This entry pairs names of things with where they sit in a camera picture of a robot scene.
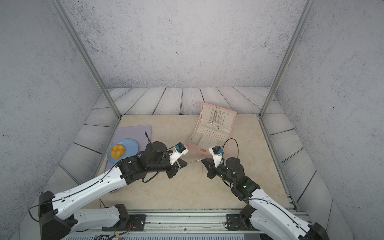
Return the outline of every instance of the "silver chain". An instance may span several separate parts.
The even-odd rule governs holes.
[[[195,160],[195,161],[192,161],[192,162],[188,162],[188,164],[190,164],[190,163],[193,163],[193,162],[198,162],[198,161],[201,161],[201,160],[203,160],[203,159],[205,159],[205,157],[203,157],[203,158],[200,158],[200,159],[198,159],[198,160]]]
[[[212,122],[216,122],[216,119],[217,119],[217,110],[215,110],[214,118],[212,119]]]

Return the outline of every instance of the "black cable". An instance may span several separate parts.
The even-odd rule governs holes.
[[[152,145],[152,143],[151,143],[151,141],[150,141],[150,139],[149,139],[149,137],[148,137],[148,134],[147,134],[147,132],[145,131],[144,132],[145,133],[145,136],[147,137],[147,139],[148,139],[148,142]]]
[[[231,186],[229,186],[228,183],[227,183],[226,181],[224,181],[224,179],[221,179],[221,180],[223,180],[223,182],[224,182],[229,188],[231,188]]]
[[[112,240],[115,236],[116,236],[116,227],[115,227],[115,232],[113,233],[113,235],[111,237],[108,236],[107,240]]]
[[[233,139],[233,140],[236,142],[236,145],[237,145],[237,158],[239,158],[239,144],[237,144],[237,141],[236,141],[234,138],[228,138],[228,139],[225,141],[225,143],[224,143],[224,145],[223,145],[223,154],[222,154],[222,158],[224,158],[224,147],[225,147],[225,144],[226,144],[229,140],[231,140],[231,139]]]
[[[151,181],[154,177],[156,177],[159,173],[160,173],[160,172],[157,172],[155,175],[153,175],[150,179],[148,179],[148,180],[146,180],[146,181],[144,181],[144,178],[141,179],[141,181],[142,181],[143,183],[147,183],[147,182]]]
[[[243,199],[243,200],[240,200],[240,201],[247,201],[247,200],[260,200],[260,201],[264,201],[264,202],[267,202],[268,203],[268,201],[266,201],[266,200],[264,200],[264,199],[260,199],[260,198],[250,198],[250,199]],[[281,208],[279,208],[278,206],[276,206],[275,204],[273,204],[272,202],[269,202],[268,204],[272,204],[273,206],[275,206],[275,207],[277,207],[280,211],[282,211],[285,215],[287,215],[287,217],[289,217],[291,220],[292,220],[292,222],[294,222],[299,228],[301,228],[301,230],[303,230],[305,233],[307,233],[302,227],[300,227],[300,225],[297,223],[297,222],[295,222],[295,220],[293,220],[285,211],[283,211]]]
[[[76,231],[76,232],[85,232],[85,231],[88,231],[89,230],[89,228],[88,229],[86,229],[86,230],[83,230],[83,231]]]
[[[103,237],[109,238],[109,234],[102,234],[102,235],[99,235],[99,236],[95,237],[94,240],[101,240]]]
[[[105,209],[107,208],[107,207],[105,206],[104,202],[103,202],[101,199],[99,199],[99,208],[101,208],[101,204],[103,204],[103,206],[104,206]]]
[[[136,155],[134,155],[133,157],[137,157],[138,155],[140,155],[140,154],[142,154],[143,153],[143,151],[140,151],[140,152],[138,152]],[[111,167],[111,169],[109,169],[108,170],[108,172],[100,179],[100,180],[103,180],[104,178],[105,178],[105,176],[107,176],[109,173],[110,173],[110,171],[119,163],[120,161],[118,161],[117,163],[115,163],[114,165],[113,165],[113,167]],[[68,198],[68,197],[70,197],[70,196],[73,196],[73,195],[75,195],[75,194],[78,194],[78,193],[80,193],[80,192],[82,192],[82,191],[84,191],[84,190],[87,190],[88,188],[90,188],[90,187],[92,187],[93,185],[95,185],[96,183],[98,183],[98,182],[102,182],[102,181],[97,181],[97,182],[94,182],[92,185],[90,185],[90,186],[88,186],[88,187],[86,187],[86,188],[84,188],[84,189],[81,189],[80,191],[78,191],[78,192],[75,192],[75,193],[73,193],[73,194],[70,194],[70,195],[68,195],[68,196],[65,196],[64,197],[64,199],[66,199],[66,198]],[[62,200],[62,198],[61,199],[57,199],[57,200],[54,200],[54,201],[50,201],[50,202],[45,202],[45,203],[42,203],[42,204],[38,204],[38,205],[35,205],[35,206],[32,206],[32,207],[30,207],[29,209],[28,209],[28,213],[29,213],[29,216],[34,220],[34,221],[36,221],[36,222],[39,222],[38,220],[36,220],[33,216],[32,216],[32,214],[31,214],[31,209],[32,208],[34,208],[34,207],[38,207],[38,206],[42,206],[42,205],[44,205],[44,204],[49,204],[49,203],[53,203],[53,202],[57,202],[57,201],[61,201]]]

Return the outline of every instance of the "beige table surface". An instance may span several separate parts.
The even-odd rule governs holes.
[[[160,141],[171,147],[179,142],[187,143],[198,119],[199,115],[125,115],[119,127],[149,124],[152,126],[151,141]],[[290,207],[257,116],[238,114],[230,136],[239,144],[239,159],[245,175],[259,184],[280,205]],[[236,143],[229,140],[224,153],[225,159],[236,157]],[[186,162],[199,158],[201,155],[192,151],[182,156]],[[99,174],[103,173],[105,163],[106,158]],[[145,180],[153,174],[147,174]],[[161,172],[148,183],[138,180],[117,192],[105,194],[101,200],[107,207],[124,204],[127,209],[238,209],[245,206],[221,178],[211,180],[206,175],[207,170],[203,164],[194,162],[180,169],[172,179]],[[99,208],[99,199],[84,208]]]

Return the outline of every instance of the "linear slide rail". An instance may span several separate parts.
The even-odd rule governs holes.
[[[291,211],[295,216],[311,222],[306,212]],[[144,231],[134,234],[161,233],[263,233],[259,230],[228,231],[224,224],[227,214],[240,210],[132,210],[129,214],[146,214]],[[90,229],[85,234],[100,234],[101,228]]]

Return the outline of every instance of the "gray wooden floor board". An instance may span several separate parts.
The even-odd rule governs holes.
[[[280,161],[284,161],[304,147],[295,130],[271,135],[271,140]]]
[[[353,240],[352,231],[341,214],[335,200],[332,201],[327,233],[331,240]]]
[[[228,104],[223,95],[217,90],[217,88],[200,88],[203,94],[204,102],[216,105],[218,107],[233,110]]]
[[[32,206],[39,204],[39,197],[35,199]],[[31,214],[35,219],[38,219],[38,207],[31,209]],[[40,225],[35,222],[29,214],[26,214],[22,223],[19,226],[20,240],[40,240]]]
[[[258,114],[260,108],[249,101],[235,88],[217,88],[226,101],[238,114]]]
[[[293,125],[285,114],[265,114],[263,119],[269,134],[293,129]]]
[[[44,187],[43,192],[51,191],[54,194],[58,192],[63,192],[73,187],[78,186],[78,184],[73,180],[71,176],[64,171],[61,166],[53,173],[52,177],[49,179],[47,185]],[[38,197],[35,199],[34,205],[39,203]],[[31,214],[34,218],[38,219],[38,207],[31,209]],[[38,222],[35,222],[29,214],[26,214],[20,226],[20,240],[40,240],[40,226]]]
[[[181,114],[200,114],[201,104],[203,102],[200,88],[183,88]]]
[[[323,227],[327,225],[332,196],[319,172],[313,176],[298,204],[301,211],[308,212],[313,223],[317,222]]]
[[[166,88],[154,115],[180,114],[182,88]]]
[[[73,142],[102,153],[114,130],[112,127],[83,125]]]
[[[60,165],[80,184],[93,178],[101,154],[75,143],[64,155]]]
[[[113,88],[109,91],[109,94],[111,95],[112,99],[116,101],[119,97],[121,97],[124,93],[128,92],[129,90],[130,88]],[[95,106],[93,106],[93,109],[109,107],[110,105],[108,104],[107,99],[105,99],[104,95],[101,94]]]
[[[118,121],[112,108],[93,109],[84,124],[114,127]]]
[[[260,109],[263,107],[268,89],[265,87],[236,87],[241,94],[248,98],[253,104]],[[271,101],[266,113],[284,114],[284,110],[278,101]]]
[[[266,91],[267,91],[267,93],[268,93],[270,87],[264,87],[264,88],[266,89]],[[273,95],[272,100],[273,100],[273,101],[277,101],[277,98],[276,98],[275,95]]]
[[[146,93],[133,105],[126,113],[127,115],[147,115],[153,114],[165,88],[149,88]]]
[[[59,165],[44,187],[43,192],[51,191],[56,194],[76,186],[78,186],[77,182]]]
[[[304,192],[316,169],[305,149],[283,161],[282,165],[292,194],[297,200]]]
[[[20,240],[19,228],[16,229],[10,240]]]
[[[132,88],[115,101],[121,114],[125,115],[128,110],[144,95],[148,88]]]

